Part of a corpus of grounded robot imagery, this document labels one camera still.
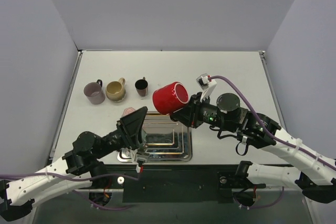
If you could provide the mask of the beige round mug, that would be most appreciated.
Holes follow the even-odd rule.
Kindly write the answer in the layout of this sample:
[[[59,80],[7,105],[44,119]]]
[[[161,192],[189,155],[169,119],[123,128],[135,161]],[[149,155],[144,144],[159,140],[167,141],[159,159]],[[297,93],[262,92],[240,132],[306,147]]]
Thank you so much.
[[[106,96],[112,102],[121,102],[126,96],[125,78],[110,82],[106,86]]]

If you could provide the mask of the brown glazed mug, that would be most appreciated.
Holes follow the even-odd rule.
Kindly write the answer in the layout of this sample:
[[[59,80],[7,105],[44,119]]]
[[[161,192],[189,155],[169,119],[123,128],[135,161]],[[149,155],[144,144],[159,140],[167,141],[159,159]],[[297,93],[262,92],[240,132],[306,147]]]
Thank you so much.
[[[139,96],[145,97],[148,93],[148,82],[145,77],[135,82],[135,88]]]

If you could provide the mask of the red mug black handle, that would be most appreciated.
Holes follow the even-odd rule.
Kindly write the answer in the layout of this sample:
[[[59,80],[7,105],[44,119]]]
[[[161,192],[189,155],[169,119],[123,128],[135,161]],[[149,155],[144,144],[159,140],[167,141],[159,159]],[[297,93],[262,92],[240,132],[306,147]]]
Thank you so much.
[[[159,113],[168,115],[186,106],[189,97],[186,88],[180,82],[173,82],[154,91],[152,101]]]

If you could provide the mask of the lilac mug black handle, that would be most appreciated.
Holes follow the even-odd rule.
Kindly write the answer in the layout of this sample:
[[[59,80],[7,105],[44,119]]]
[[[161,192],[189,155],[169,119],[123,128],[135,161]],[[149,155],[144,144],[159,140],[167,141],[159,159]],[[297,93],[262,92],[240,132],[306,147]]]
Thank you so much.
[[[103,82],[98,79],[96,82],[88,83],[83,89],[84,95],[93,105],[102,104],[105,101]]]

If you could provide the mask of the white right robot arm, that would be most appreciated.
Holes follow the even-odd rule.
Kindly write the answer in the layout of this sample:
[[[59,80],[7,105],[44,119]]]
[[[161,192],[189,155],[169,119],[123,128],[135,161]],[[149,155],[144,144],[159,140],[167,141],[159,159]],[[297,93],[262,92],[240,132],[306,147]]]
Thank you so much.
[[[195,94],[185,107],[170,115],[173,121],[194,129],[206,123],[218,139],[233,137],[246,148],[272,153],[289,164],[281,167],[241,161],[233,176],[220,175],[233,187],[274,185],[299,190],[319,203],[335,201],[335,160],[313,152],[271,118],[258,117],[241,108],[239,97],[232,93],[220,95],[216,105]]]

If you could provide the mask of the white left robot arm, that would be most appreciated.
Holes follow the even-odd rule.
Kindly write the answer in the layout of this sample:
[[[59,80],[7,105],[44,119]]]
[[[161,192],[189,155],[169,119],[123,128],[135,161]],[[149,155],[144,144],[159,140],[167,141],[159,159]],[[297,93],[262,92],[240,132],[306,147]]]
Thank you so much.
[[[82,132],[72,150],[35,173],[2,174],[1,217],[15,221],[48,198],[91,185],[104,187],[110,174],[101,159],[123,148],[135,151],[144,145],[142,128],[147,112],[143,106],[123,116],[116,130],[106,136]]]

